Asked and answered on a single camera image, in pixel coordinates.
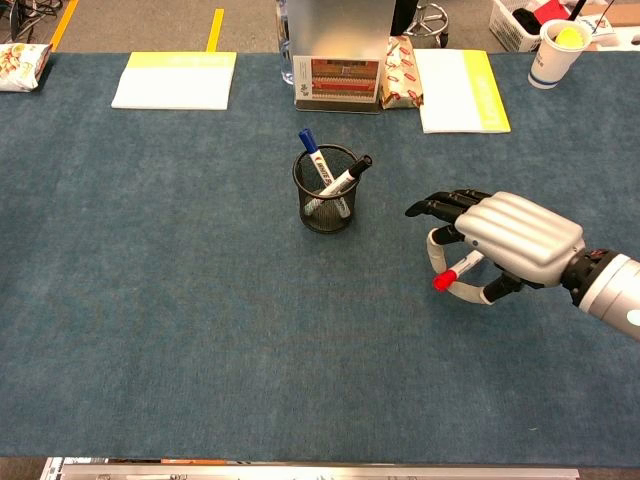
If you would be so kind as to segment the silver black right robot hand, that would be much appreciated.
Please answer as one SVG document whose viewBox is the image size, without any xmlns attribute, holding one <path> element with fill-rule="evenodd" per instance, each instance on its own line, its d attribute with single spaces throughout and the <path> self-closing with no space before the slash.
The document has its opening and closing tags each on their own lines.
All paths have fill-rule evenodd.
<svg viewBox="0 0 640 480">
<path fill-rule="evenodd" d="M 469 303 L 491 305 L 525 285 L 555 287 L 586 248 L 579 224 L 504 191 L 436 192 L 405 212 L 408 217 L 420 214 L 447 223 L 430 230 L 425 240 L 436 272 L 434 288 Z M 501 270 L 500 277 L 484 286 L 462 282 L 460 277 L 483 259 Z"/>
</svg>

